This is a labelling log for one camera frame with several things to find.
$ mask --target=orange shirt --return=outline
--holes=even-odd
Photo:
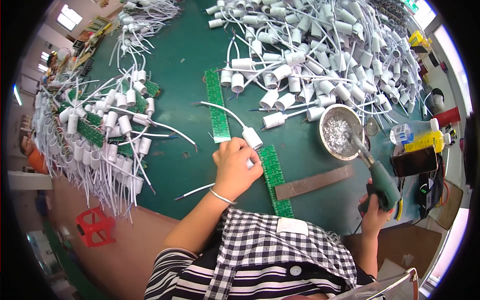
[[[28,156],[28,163],[32,166],[32,168],[37,171],[38,173],[48,174],[48,171],[43,170],[43,162],[44,156],[41,154],[37,149],[35,149],[30,155]]]

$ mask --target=metal bowl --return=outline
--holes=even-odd
[[[351,130],[361,135],[365,134],[357,114],[348,106],[333,104],[327,107],[319,123],[320,138],[327,151],[340,160],[352,160],[358,156],[358,147],[349,142]]]

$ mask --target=person's right hand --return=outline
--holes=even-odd
[[[368,194],[360,198],[359,202],[364,203],[368,198]],[[361,233],[362,236],[366,238],[377,238],[380,229],[387,222],[388,217],[393,210],[388,212],[381,209],[378,205],[378,197],[375,194],[370,196],[370,202],[368,203],[368,210],[363,216],[361,223]]]
[[[264,172],[258,154],[238,137],[222,142],[212,157],[218,167],[213,191],[230,201],[246,191]],[[247,159],[253,163],[250,170]]]

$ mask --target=black hair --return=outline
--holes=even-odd
[[[56,54],[57,54],[56,52],[52,52],[52,53],[49,55],[49,57],[48,57],[48,59],[47,59],[47,67],[50,68],[50,65],[52,64],[52,59],[55,57]]]

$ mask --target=black bag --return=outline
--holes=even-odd
[[[419,174],[416,200],[420,205],[421,219],[425,219],[428,212],[438,204],[444,191],[444,161],[439,153],[437,153],[437,161],[437,170]]]

